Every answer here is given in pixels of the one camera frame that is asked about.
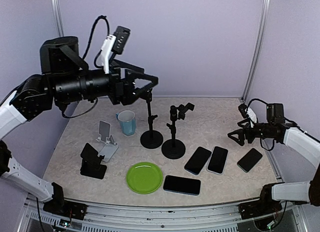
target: smartphone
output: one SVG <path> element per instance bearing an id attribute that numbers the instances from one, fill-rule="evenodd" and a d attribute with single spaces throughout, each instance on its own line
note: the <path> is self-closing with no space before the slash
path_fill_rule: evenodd
<path id="1" fill-rule="evenodd" d="M 163 189 L 170 192 L 199 195 L 201 181 L 192 178 L 167 175 L 164 179 Z"/>
<path id="2" fill-rule="evenodd" d="M 211 173 L 223 174 L 228 156 L 228 150 L 221 147 L 214 147 L 210 161 L 206 169 Z"/>
<path id="3" fill-rule="evenodd" d="M 245 156 L 242 157 L 237 163 L 237 165 L 242 168 L 242 170 L 248 173 L 262 158 L 262 154 L 256 149 L 252 148 Z"/>
<path id="4" fill-rule="evenodd" d="M 198 175 L 210 156 L 211 151 L 202 147 L 198 147 L 189 161 L 185 164 L 184 169 L 190 173 Z"/>

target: speckled tabletop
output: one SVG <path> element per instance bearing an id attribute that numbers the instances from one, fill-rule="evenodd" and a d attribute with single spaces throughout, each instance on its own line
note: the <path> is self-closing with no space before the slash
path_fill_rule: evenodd
<path id="1" fill-rule="evenodd" d="M 140 136 L 148 130 L 147 104 L 138 100 L 133 105 L 113 106 L 109 99 L 100 99 L 91 112 L 71 119 L 52 155 L 44 178 L 61 185 L 66 198 L 83 201 L 117 205 L 136 206 L 189 206 L 233 202 L 258 197 L 264 184 L 276 182 L 273 169 L 259 142 L 243 147 L 227 137 L 227 133 L 238 129 L 237 122 L 242 120 L 238 99 L 230 98 L 153 98 L 152 114 L 158 114 L 154 121 L 155 130 L 162 133 L 164 141 L 170 138 L 170 130 L 166 126 L 170 122 L 170 105 L 195 105 L 194 111 L 186 113 L 185 120 L 176 122 L 177 139 L 186 146 L 185 155 L 177 160 L 167 159 L 162 155 L 161 147 L 149 150 L 141 146 Z M 74 114 L 87 110 L 92 104 L 82 101 Z M 132 110 L 136 114 L 136 132 L 126 137 L 122 134 L 116 120 L 116 112 Z M 95 179 L 80 175 L 82 159 L 80 153 L 86 143 L 90 143 L 100 151 L 102 143 L 96 141 L 98 124 L 103 120 L 111 124 L 111 133 L 120 145 L 107 165 L 104 179 Z M 184 170 L 197 147 L 212 150 L 215 146 L 228 149 L 229 155 L 223 175 L 216 175 L 202 169 L 199 175 Z M 263 154 L 259 163 L 249 172 L 243 172 L 237 162 L 251 148 Z M 201 180 L 201 191 L 198 196 L 167 192 L 162 186 L 151 194 L 137 194 L 126 184 L 128 169 L 142 161 L 158 165 L 163 178 L 175 175 Z"/>

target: black phone stand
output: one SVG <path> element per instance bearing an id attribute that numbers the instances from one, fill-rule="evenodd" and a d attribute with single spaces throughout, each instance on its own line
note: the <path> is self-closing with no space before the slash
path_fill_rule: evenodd
<path id="1" fill-rule="evenodd" d="M 166 124 L 167 127 L 171 130 L 171 139 L 167 140 L 163 143 L 161 147 L 162 154 L 169 159 L 178 159 L 181 158 L 186 152 L 186 146 L 180 140 L 176 139 L 176 121 L 177 119 L 184 120 L 186 117 L 186 111 L 193 111 L 195 106 L 192 103 L 188 103 L 187 105 L 180 105 L 176 107 L 172 105 L 170 107 L 170 120 L 172 124 Z"/>
<path id="2" fill-rule="evenodd" d="M 164 141 L 162 134 L 153 128 L 154 120 L 158 115 L 151 114 L 151 101 L 152 101 L 152 89 L 146 91 L 142 96 L 142 99 L 146 101 L 148 107 L 148 124 L 149 130 L 141 135 L 140 142 L 141 145 L 148 149 L 155 149 L 161 146 Z"/>
<path id="3" fill-rule="evenodd" d="M 98 156 L 98 151 L 86 143 L 80 157 L 82 158 L 81 175 L 98 179 L 104 178 L 107 166 L 100 164 L 104 156 Z"/>

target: round stand base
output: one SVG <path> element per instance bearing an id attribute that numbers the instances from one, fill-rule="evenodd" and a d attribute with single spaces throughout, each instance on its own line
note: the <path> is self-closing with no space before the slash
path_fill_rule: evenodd
<path id="1" fill-rule="evenodd" d="M 146 131 L 141 135 L 140 142 L 141 145 L 148 149 L 155 149 L 161 146 L 164 142 L 164 138 L 158 131 L 153 131 L 153 138 L 150 138 L 150 131 Z"/>
<path id="2" fill-rule="evenodd" d="M 169 139 L 163 143 L 161 147 L 162 154 L 169 159 L 181 158 L 185 152 L 186 147 L 180 140 L 175 140 L 175 147 L 172 147 L 172 140 Z"/>

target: black cable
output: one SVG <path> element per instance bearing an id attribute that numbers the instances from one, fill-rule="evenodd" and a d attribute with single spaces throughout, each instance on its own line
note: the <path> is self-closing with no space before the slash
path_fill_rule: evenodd
<path id="1" fill-rule="evenodd" d="M 68 117 L 64 112 L 61 112 L 61 113 L 62 113 L 62 117 L 63 117 L 63 118 L 77 118 L 77 117 L 79 117 L 79 116 L 82 116 L 82 115 L 90 112 L 93 108 L 95 108 L 95 106 L 97 105 L 97 103 L 98 103 L 98 98 L 95 98 L 95 102 L 94 102 L 93 106 L 92 106 L 91 108 L 89 108 L 88 110 L 86 110 L 85 112 L 80 113 L 80 114 L 75 115 L 75 116 L 71 116 L 71 117 Z"/>
<path id="2" fill-rule="evenodd" d="M 272 151 L 272 150 L 275 148 L 275 140 L 272 140 L 272 147 L 271 147 L 271 149 L 266 149 L 266 148 L 264 148 L 263 145 L 262 145 L 262 138 L 260 138 L 260 146 L 261 146 L 261 148 L 263 148 L 263 149 L 266 150 L 266 151 Z"/>
<path id="3" fill-rule="evenodd" d="M 281 218 L 280 218 L 280 220 L 276 223 L 275 226 L 273 226 L 273 227 L 271 226 L 271 228 L 267 228 L 267 229 L 259 229 L 259 228 L 257 228 L 255 221 L 265 219 L 265 218 L 260 218 L 260 219 L 254 220 L 254 225 L 256 226 L 256 228 L 257 228 L 259 231 L 271 231 L 272 229 L 276 228 L 276 227 L 281 223 L 282 219 L 284 218 L 285 211 L 286 211 L 286 208 L 287 208 L 287 202 L 288 202 L 288 201 L 285 202 L 285 205 L 284 205 L 284 209 L 283 209 L 283 213 L 282 213 L 282 215 L 281 215 Z"/>
<path id="4" fill-rule="evenodd" d="M 109 58 L 109 64 L 113 61 L 113 59 L 115 59 L 115 57 L 116 57 L 116 54 L 112 53 L 111 57 Z"/>
<path id="5" fill-rule="evenodd" d="M 265 102 L 264 100 L 261 100 L 261 99 L 259 99 L 259 98 L 253 98 L 253 99 L 251 99 L 250 102 L 248 103 L 248 106 L 246 107 L 246 111 L 248 111 L 248 108 L 250 107 L 250 104 L 251 104 L 253 101 L 259 101 L 259 102 L 261 102 L 261 103 L 264 103 L 264 104 L 268 105 L 268 103 Z"/>
<path id="6" fill-rule="evenodd" d="M 42 221 L 41 221 L 40 209 L 39 209 L 39 200 L 38 200 L 38 198 L 36 198 L 36 208 L 37 208 L 37 210 L 38 210 L 38 217 L 39 217 L 39 223 L 40 223 L 41 230 L 42 230 L 42 232 L 46 232 L 45 229 L 44 229 L 44 227 L 43 227 Z"/>
<path id="7" fill-rule="evenodd" d="M 107 20 L 107 17 L 106 16 L 99 16 L 97 17 L 97 19 L 95 20 L 95 22 L 93 23 L 93 26 L 91 28 L 91 32 L 90 32 L 90 37 L 89 37 L 89 40 L 88 40 L 88 44 L 86 46 L 86 50 L 84 52 L 84 55 L 82 57 L 82 59 L 85 59 L 87 54 L 88 54 L 88 51 L 89 51 L 89 48 L 90 48 L 90 45 L 91 45 L 91 41 L 92 41 L 92 37 L 94 35 L 94 31 L 96 29 L 96 25 L 98 24 L 99 20 L 104 20 L 105 23 L 106 23 L 106 28 L 107 28 L 107 34 L 106 34 L 106 37 L 109 36 L 110 34 L 110 26 L 109 26 L 109 22 Z"/>
<path id="8" fill-rule="evenodd" d="M 285 211 L 286 211 L 286 208 L 287 208 L 287 202 L 288 202 L 288 201 L 285 202 L 284 209 L 283 209 L 283 212 L 282 212 L 282 215 L 281 215 L 280 220 L 278 221 L 278 223 L 276 223 L 275 226 L 271 227 L 271 229 L 276 228 L 276 227 L 281 223 L 282 219 L 284 218 Z"/>
<path id="9" fill-rule="evenodd" d="M 100 51 L 98 52 L 98 54 L 95 56 L 94 62 L 93 62 L 93 63 L 94 63 L 94 66 L 95 66 L 96 68 L 98 68 L 98 69 L 104 68 L 103 66 L 99 66 L 99 65 L 97 64 L 97 60 L 98 60 L 98 57 L 100 56 L 101 52 L 102 52 L 102 50 L 100 50 Z"/>

